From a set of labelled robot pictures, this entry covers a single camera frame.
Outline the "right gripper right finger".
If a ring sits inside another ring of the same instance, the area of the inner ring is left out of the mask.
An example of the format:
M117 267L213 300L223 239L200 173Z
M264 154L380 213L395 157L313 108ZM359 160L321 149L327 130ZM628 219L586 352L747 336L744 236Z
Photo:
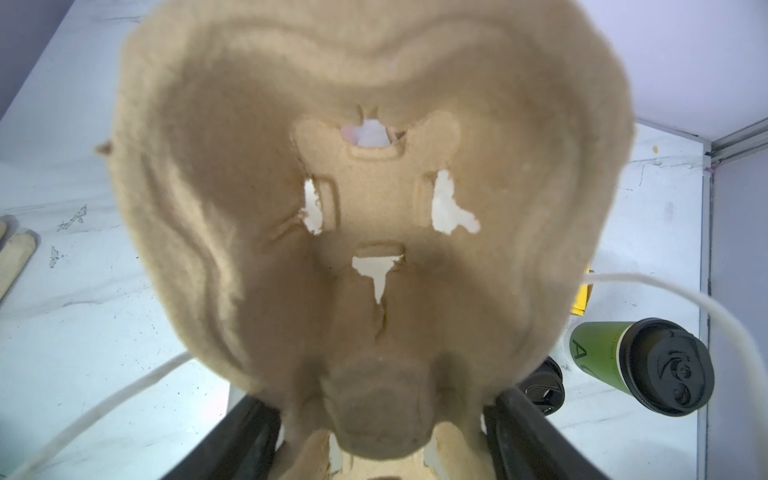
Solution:
M517 388L483 409L498 480L606 480Z

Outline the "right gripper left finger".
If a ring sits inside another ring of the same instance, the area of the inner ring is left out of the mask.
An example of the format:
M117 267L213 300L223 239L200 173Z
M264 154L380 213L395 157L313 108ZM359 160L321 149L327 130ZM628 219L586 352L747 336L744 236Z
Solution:
M265 480L280 427L277 410L244 396L163 480Z

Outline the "white and green paper bag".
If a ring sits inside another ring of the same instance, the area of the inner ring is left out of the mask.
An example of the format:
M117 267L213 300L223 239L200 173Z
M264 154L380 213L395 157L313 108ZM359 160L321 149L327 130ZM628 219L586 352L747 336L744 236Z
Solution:
M717 324L728 337L730 343L740 355L744 371L747 374L747 388L752 394L750 406L753 412L755 444L758 450L758 462L761 475L767 477L767 405L762 397L767 394L767 367L759 351L757 342L752 338L742 322L727 308L710 296L686 289L657 277L641 273L587 273L582 283L594 285L609 282L633 282L663 289L684 298L706 311L713 324ZM171 372L189 362L192 355L183 352L156 367L151 372L102 400L82 414L69 426L57 434L35 455L19 466L11 475L12 479L27 479L34 472L48 464L55 456L71 444L78 436L89 430L95 423L114 409L157 384Z

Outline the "single brown pulp cup carrier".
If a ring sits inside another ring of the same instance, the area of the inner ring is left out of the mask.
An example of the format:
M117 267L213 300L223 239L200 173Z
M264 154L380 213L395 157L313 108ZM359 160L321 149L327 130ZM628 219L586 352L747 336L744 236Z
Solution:
M481 411L562 334L633 137L573 1L167 1L102 153L186 349L280 412L274 478L335 435L490 479Z

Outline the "green paper cup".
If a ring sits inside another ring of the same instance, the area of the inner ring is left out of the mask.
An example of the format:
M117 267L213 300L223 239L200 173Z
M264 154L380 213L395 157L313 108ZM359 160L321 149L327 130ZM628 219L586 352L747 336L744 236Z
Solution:
M595 379L633 396L629 386L631 322L586 322L568 336L575 365Z

